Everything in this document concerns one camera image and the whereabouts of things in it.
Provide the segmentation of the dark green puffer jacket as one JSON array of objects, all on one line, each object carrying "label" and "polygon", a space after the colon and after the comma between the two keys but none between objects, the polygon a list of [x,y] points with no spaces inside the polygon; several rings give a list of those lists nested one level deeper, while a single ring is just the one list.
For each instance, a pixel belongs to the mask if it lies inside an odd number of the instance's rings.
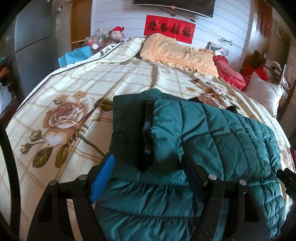
[{"label": "dark green puffer jacket", "polygon": [[280,234],[280,148],[273,130],[256,120],[157,89],[118,95],[109,150],[115,168],[95,207],[107,240],[190,239],[203,204],[189,188],[182,156],[223,181],[246,180],[270,237]]}]

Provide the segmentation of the white square pillow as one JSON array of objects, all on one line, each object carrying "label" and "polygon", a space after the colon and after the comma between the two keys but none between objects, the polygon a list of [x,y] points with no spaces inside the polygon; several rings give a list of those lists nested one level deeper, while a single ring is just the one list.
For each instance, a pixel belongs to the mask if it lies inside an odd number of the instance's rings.
[{"label": "white square pillow", "polygon": [[250,83],[244,93],[263,105],[275,118],[283,94],[283,87],[262,80],[256,72],[252,73]]}]

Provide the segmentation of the floral cream bed quilt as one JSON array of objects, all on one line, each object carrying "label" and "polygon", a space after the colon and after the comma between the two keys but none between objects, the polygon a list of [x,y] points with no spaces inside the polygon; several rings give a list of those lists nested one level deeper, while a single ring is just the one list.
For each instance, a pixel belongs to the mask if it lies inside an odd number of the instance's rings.
[{"label": "floral cream bed quilt", "polygon": [[6,128],[18,171],[20,239],[49,181],[67,182],[99,164],[110,151],[113,99],[157,89],[227,109],[271,128],[281,168],[295,169],[278,120],[259,102],[220,77],[137,58],[145,38],[133,37],[104,57],[71,64],[48,75],[25,99]]}]

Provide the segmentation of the red heart cushion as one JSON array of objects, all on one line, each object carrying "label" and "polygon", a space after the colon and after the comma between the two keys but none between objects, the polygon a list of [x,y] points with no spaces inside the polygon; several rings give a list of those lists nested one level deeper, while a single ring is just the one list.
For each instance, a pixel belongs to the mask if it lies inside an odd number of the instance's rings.
[{"label": "red heart cushion", "polygon": [[246,89],[247,83],[243,76],[229,66],[228,60],[224,56],[213,56],[213,61],[220,78],[241,91]]}]

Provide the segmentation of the dark wooden side cabinet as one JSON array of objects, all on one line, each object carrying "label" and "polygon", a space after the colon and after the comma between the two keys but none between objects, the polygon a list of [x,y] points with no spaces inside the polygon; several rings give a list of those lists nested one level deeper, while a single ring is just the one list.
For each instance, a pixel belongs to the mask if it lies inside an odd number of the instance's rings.
[{"label": "dark wooden side cabinet", "polygon": [[16,96],[12,98],[10,104],[6,107],[4,112],[1,114],[1,123],[6,128],[19,107],[19,101]]}]

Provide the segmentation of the white plastic bag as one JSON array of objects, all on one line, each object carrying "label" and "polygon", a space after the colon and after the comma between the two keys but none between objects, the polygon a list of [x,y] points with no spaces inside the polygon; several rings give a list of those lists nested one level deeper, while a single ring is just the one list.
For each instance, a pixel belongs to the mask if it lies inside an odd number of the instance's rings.
[{"label": "white plastic bag", "polygon": [[8,107],[11,101],[12,101],[11,92],[8,90],[6,86],[3,86],[3,84],[0,83],[0,115]]}]

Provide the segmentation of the blue paper bag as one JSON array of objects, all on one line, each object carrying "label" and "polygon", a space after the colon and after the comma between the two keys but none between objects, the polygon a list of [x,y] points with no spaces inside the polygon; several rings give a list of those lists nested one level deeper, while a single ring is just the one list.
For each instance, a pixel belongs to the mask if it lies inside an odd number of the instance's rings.
[{"label": "blue paper bag", "polygon": [[77,48],[71,52],[65,53],[62,57],[58,58],[59,66],[64,67],[66,65],[83,61],[92,56],[89,46]]}]

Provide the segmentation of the grey refrigerator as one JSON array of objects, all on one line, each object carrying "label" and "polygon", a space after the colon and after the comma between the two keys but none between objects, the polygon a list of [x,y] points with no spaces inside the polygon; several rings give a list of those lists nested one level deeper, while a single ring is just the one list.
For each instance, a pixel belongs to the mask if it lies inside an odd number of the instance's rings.
[{"label": "grey refrigerator", "polygon": [[30,1],[15,23],[16,66],[27,96],[71,51],[72,1]]}]

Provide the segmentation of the peach frilled pillow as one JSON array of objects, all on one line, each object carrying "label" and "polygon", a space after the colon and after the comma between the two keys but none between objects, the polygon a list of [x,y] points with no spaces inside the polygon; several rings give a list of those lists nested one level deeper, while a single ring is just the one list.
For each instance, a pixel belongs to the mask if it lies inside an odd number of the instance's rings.
[{"label": "peach frilled pillow", "polygon": [[159,33],[152,34],[145,40],[140,57],[175,69],[219,76],[213,61],[213,51],[182,45],[176,39]]}]

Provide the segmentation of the red Chinese banner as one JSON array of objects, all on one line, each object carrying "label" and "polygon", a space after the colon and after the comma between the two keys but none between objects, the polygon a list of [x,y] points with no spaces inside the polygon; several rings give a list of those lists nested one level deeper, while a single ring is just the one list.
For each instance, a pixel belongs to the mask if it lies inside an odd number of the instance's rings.
[{"label": "red Chinese banner", "polygon": [[159,33],[179,42],[192,44],[195,24],[174,18],[147,15],[145,21],[144,35],[150,36]]}]

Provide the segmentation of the plush pig toy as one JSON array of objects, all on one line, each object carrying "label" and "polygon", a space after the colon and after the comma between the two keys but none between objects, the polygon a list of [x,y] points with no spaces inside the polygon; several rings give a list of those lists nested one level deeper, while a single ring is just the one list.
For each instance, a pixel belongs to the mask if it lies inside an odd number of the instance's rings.
[{"label": "plush pig toy", "polygon": [[108,33],[109,39],[112,42],[120,42],[122,38],[125,38],[124,27],[117,26],[113,30],[110,30]]}]

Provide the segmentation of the wall mounted television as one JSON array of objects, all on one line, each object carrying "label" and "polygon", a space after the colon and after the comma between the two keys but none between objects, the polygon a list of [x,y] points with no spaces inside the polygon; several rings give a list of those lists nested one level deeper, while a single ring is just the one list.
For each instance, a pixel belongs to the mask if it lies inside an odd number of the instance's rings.
[{"label": "wall mounted television", "polygon": [[170,9],[179,9],[196,15],[212,18],[215,0],[134,0],[139,6],[162,6]]}]

